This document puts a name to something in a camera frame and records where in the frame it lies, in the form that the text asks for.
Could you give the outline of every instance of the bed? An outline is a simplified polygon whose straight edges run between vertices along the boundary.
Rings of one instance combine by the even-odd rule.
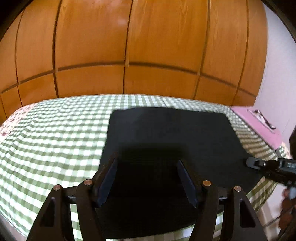
[[[270,147],[228,106],[149,95],[92,95],[46,100],[17,110],[0,128],[0,215],[16,239],[25,240],[45,198],[55,184],[75,186],[98,169],[115,109],[139,106],[219,112],[229,119],[243,147],[262,159],[276,159]],[[279,148],[287,156],[284,145]],[[276,183],[262,178],[247,194],[257,211]],[[82,240],[77,209],[71,205],[73,233]],[[223,213],[218,214],[214,239]],[[188,239],[193,226],[139,240]]]

